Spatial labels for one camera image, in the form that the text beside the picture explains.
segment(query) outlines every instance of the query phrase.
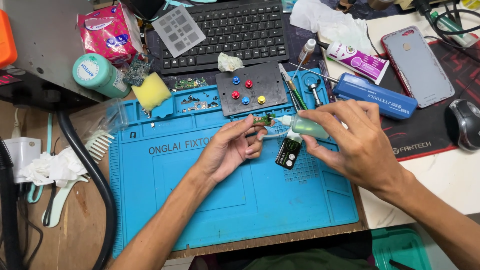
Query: purple glue tube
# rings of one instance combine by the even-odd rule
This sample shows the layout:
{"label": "purple glue tube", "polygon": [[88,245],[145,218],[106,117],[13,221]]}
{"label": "purple glue tube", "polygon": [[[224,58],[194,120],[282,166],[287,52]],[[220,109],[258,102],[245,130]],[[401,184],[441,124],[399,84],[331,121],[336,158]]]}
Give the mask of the purple glue tube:
{"label": "purple glue tube", "polygon": [[328,57],[373,80],[376,85],[379,85],[390,63],[388,60],[365,54],[339,42],[331,44],[319,42],[319,45],[326,50]]}

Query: red knob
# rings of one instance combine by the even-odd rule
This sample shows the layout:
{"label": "red knob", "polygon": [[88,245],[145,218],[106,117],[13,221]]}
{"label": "red knob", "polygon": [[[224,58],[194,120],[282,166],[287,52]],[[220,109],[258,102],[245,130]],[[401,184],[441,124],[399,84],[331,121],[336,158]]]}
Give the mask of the red knob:
{"label": "red knob", "polygon": [[238,91],[233,91],[232,92],[232,98],[237,99],[240,97],[240,93]]}
{"label": "red knob", "polygon": [[245,82],[245,87],[246,87],[246,88],[251,88],[252,86],[253,86],[252,80],[247,80],[247,81]]}

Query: black mouse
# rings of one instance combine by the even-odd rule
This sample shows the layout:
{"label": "black mouse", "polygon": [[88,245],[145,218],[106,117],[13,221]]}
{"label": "black mouse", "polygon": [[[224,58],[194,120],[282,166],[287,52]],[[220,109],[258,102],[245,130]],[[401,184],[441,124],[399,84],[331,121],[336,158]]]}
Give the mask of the black mouse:
{"label": "black mouse", "polygon": [[445,124],[454,144],[472,152],[480,149],[480,110],[473,103],[454,100],[445,109]]}

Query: black keyboard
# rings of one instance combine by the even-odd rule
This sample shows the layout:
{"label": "black keyboard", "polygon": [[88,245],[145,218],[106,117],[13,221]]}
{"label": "black keyboard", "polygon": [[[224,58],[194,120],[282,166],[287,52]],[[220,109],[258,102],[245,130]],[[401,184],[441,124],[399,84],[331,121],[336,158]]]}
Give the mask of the black keyboard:
{"label": "black keyboard", "polygon": [[187,10],[206,39],[177,58],[162,43],[162,74],[218,69],[221,52],[242,59],[243,65],[289,59],[280,1],[241,0]]}

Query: orange container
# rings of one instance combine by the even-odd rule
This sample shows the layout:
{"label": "orange container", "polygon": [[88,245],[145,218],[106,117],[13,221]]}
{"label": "orange container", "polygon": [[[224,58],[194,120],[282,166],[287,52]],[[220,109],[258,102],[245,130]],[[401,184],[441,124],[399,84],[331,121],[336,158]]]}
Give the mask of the orange container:
{"label": "orange container", "polygon": [[5,11],[0,10],[0,68],[17,60],[17,48],[13,41],[12,28]]}

